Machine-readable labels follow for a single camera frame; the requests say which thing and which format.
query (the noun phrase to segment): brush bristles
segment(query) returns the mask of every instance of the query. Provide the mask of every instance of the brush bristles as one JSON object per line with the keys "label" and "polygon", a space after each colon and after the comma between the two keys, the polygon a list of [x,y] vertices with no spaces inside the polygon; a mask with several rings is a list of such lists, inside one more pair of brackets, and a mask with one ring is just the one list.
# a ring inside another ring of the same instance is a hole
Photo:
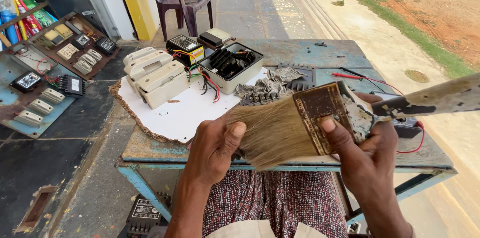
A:
{"label": "brush bristles", "polygon": [[266,105],[236,107],[228,125],[239,121],[247,125],[240,149],[257,171],[317,155],[291,96]]}

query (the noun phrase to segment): paint brush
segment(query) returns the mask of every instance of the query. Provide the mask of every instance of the paint brush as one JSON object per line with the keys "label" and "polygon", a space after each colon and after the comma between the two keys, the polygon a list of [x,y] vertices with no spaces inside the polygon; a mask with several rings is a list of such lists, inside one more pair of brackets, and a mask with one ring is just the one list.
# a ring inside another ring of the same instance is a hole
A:
{"label": "paint brush", "polygon": [[360,144],[378,121],[475,110],[480,110],[480,73],[372,104],[336,81],[270,104],[238,106],[227,125],[247,125],[241,154],[262,171],[298,157],[335,154],[322,132],[327,118],[338,121]]}

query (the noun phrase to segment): cardboard sheet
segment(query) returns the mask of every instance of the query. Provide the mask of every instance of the cardboard sheet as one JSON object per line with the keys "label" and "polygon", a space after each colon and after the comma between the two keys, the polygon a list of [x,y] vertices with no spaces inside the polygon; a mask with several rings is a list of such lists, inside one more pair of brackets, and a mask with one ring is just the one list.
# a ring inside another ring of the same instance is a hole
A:
{"label": "cardboard sheet", "polygon": [[[262,67],[260,73],[250,79],[246,84],[255,85],[258,79],[265,78],[267,69]],[[152,110],[148,104],[130,88],[126,77],[121,79],[121,86],[117,94],[125,104],[123,106],[127,111],[131,111],[138,119],[137,122],[143,125],[144,129],[160,135],[170,140],[178,140],[180,143],[186,143],[194,137],[197,126],[205,120],[215,120],[225,114],[232,107],[240,102],[240,97],[235,93],[226,95],[220,93],[220,100],[212,103],[215,97],[215,90],[208,89],[207,93],[201,95],[204,80],[201,76],[191,79],[190,88],[186,89],[171,101],[165,102],[158,108]]]}

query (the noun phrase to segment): patterned lungi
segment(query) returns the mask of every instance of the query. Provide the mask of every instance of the patterned lungi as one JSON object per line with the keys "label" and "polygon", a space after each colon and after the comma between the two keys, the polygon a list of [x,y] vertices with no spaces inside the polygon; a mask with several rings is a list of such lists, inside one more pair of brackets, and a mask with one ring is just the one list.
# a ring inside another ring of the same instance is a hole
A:
{"label": "patterned lungi", "polygon": [[293,238],[298,222],[328,238],[346,238],[345,217],[329,172],[234,171],[213,185],[203,237],[232,222],[270,220],[277,238]]}

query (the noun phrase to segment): brush handle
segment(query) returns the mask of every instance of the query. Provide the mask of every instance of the brush handle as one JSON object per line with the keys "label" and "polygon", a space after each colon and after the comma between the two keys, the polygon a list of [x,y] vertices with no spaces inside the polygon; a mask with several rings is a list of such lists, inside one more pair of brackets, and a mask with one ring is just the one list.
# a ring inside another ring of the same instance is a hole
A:
{"label": "brush handle", "polygon": [[480,110],[480,73],[371,104],[380,117],[406,118]]}

